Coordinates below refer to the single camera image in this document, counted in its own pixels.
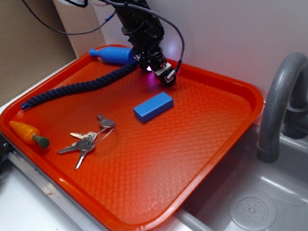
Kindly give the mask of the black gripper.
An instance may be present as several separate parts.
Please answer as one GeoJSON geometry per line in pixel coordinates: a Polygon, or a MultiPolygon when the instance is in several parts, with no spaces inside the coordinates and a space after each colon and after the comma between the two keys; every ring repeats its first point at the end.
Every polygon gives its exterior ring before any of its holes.
{"type": "Polygon", "coordinates": [[[129,37],[133,53],[142,69],[150,67],[153,71],[162,69],[165,57],[160,48],[164,29],[158,20],[149,13],[124,12],[121,15],[122,33],[129,37]]]}

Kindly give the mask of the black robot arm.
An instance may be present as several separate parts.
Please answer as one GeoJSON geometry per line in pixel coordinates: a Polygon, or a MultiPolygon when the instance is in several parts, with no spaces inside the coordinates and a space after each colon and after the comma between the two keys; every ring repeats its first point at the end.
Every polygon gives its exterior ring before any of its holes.
{"type": "Polygon", "coordinates": [[[132,53],[141,69],[151,68],[162,71],[167,68],[167,61],[160,48],[164,28],[160,20],[150,13],[145,0],[106,0],[105,3],[116,9],[122,23],[122,33],[133,46],[132,53]]]}

